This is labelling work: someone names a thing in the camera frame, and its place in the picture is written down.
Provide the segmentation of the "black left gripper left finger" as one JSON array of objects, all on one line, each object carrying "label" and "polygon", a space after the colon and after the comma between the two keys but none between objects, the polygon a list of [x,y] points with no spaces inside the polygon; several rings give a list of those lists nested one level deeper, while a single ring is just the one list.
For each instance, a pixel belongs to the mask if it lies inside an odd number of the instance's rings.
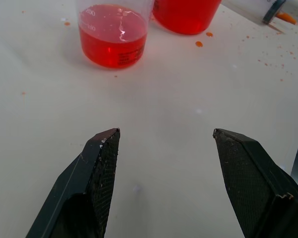
[{"label": "black left gripper left finger", "polygon": [[104,238],[120,130],[96,134],[58,176],[25,238]]}]

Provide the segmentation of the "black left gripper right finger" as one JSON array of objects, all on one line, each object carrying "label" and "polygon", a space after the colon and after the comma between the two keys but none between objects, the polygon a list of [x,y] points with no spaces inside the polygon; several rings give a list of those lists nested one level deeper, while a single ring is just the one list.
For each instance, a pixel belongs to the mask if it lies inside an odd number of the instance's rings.
[{"label": "black left gripper right finger", "polygon": [[298,238],[298,184],[261,144],[216,128],[223,180],[245,238]]}]

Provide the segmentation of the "white tube with orange tip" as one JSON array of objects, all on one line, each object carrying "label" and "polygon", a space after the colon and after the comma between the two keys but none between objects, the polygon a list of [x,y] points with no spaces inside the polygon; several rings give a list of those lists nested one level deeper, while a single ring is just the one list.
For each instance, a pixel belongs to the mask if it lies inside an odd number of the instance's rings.
[{"label": "white tube with orange tip", "polygon": [[268,25],[274,18],[296,25],[297,21],[281,9],[287,0],[221,0],[221,4],[258,24]]}]

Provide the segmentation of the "small graduated clear beaker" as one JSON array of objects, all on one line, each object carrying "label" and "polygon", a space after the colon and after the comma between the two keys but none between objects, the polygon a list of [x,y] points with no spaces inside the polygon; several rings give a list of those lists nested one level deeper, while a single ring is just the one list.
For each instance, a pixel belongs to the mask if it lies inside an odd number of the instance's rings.
[{"label": "small graduated clear beaker", "polygon": [[81,48],[107,68],[134,65],[143,56],[154,0],[75,0]]}]

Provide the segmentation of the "large clear beaker red liquid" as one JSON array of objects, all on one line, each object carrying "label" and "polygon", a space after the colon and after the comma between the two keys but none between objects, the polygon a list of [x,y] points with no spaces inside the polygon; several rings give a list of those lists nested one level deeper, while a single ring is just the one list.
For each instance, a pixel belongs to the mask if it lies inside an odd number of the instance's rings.
[{"label": "large clear beaker red liquid", "polygon": [[166,29],[184,35],[206,30],[222,0],[155,0],[152,13]]}]

